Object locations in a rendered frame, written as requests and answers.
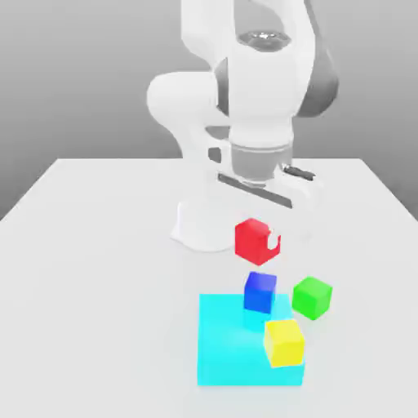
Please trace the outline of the large cyan box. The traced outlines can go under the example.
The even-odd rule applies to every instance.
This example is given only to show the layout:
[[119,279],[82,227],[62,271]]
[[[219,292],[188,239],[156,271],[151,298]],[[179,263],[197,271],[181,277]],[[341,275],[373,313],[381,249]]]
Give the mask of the large cyan box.
[[265,322],[293,318],[288,295],[276,295],[270,315],[243,305],[242,294],[199,296],[198,385],[302,385],[305,365],[272,368],[264,347]]

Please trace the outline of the small green cube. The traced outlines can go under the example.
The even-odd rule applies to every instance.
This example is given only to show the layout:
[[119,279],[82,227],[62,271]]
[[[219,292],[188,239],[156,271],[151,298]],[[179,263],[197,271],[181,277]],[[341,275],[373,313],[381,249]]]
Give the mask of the small green cube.
[[291,307],[310,320],[316,320],[330,307],[332,286],[308,276],[293,288]]

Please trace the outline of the small blue cube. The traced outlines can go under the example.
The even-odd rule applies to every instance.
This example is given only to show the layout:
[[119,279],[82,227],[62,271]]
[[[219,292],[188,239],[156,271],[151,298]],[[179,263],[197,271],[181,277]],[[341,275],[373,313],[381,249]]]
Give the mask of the small blue cube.
[[275,300],[277,277],[250,272],[244,286],[244,308],[262,314],[270,314]]

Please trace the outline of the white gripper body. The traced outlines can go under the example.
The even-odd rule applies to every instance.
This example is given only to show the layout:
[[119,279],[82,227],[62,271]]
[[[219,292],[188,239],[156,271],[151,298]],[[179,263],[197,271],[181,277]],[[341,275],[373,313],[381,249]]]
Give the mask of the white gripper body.
[[217,175],[216,224],[232,229],[253,217],[272,229],[309,236],[316,229],[316,176],[308,171],[276,172],[265,184],[226,173]]

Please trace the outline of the small yellow cube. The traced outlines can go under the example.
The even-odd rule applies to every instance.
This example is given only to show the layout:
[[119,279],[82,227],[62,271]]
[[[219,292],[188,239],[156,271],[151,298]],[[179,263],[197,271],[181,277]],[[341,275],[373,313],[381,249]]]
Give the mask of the small yellow cube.
[[305,337],[295,319],[265,323],[264,347],[272,368],[300,365],[305,356]]

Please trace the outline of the small red cube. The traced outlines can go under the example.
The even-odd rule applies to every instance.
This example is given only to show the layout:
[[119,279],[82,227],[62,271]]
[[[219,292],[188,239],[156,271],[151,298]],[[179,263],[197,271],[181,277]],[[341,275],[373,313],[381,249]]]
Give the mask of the small red cube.
[[261,266],[280,253],[279,249],[270,251],[267,248],[269,226],[257,219],[249,218],[235,226],[235,254]]

